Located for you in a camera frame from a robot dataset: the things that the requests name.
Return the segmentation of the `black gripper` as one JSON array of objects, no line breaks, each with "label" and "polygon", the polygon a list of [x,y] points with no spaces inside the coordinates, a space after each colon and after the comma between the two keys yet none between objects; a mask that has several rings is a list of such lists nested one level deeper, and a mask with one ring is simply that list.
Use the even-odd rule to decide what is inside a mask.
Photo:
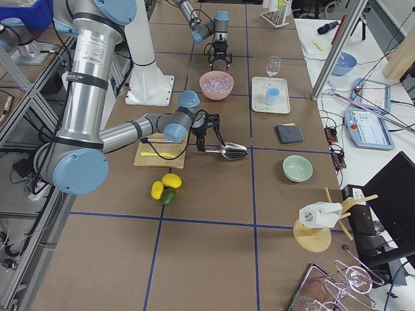
[{"label": "black gripper", "polygon": [[222,36],[220,38],[214,39],[214,41],[211,43],[211,47],[213,48],[213,52],[207,52],[207,62],[210,66],[210,69],[214,69],[215,62],[222,61],[226,63],[226,70],[228,70],[233,63],[233,56],[232,53],[227,53],[227,38]]},{"label": "black gripper", "polygon": [[213,128],[215,135],[222,146],[225,145],[224,139],[220,133],[220,116],[219,114],[199,113],[196,118],[191,132],[196,137],[196,147],[199,152],[205,152],[205,135],[208,128]]}]

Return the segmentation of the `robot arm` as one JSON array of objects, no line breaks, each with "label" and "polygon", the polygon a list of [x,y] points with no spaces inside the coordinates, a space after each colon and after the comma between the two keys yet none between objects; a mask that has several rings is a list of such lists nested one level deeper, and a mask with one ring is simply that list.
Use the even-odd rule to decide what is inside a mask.
[{"label": "robot arm", "polygon": [[232,53],[228,53],[228,20],[229,14],[227,11],[217,11],[215,17],[209,19],[207,23],[203,23],[197,11],[204,13],[201,9],[193,8],[190,1],[174,1],[174,4],[184,15],[190,29],[192,30],[192,37],[195,43],[201,43],[205,39],[212,36],[210,43],[207,43],[204,48],[204,56],[207,56],[207,62],[211,70],[214,69],[215,62],[224,62],[226,70],[229,69],[233,62]]},{"label": "robot arm", "polygon": [[148,17],[142,1],[55,1],[56,29],[77,39],[67,74],[67,102],[62,124],[41,147],[34,166],[41,178],[60,191],[81,195],[100,187],[108,175],[106,153],[155,133],[179,143],[189,132],[204,133],[209,115],[198,95],[185,91],[172,114],[148,113],[101,128],[115,46],[127,42],[135,65],[133,101],[160,97],[172,89],[171,77],[156,65]]}]

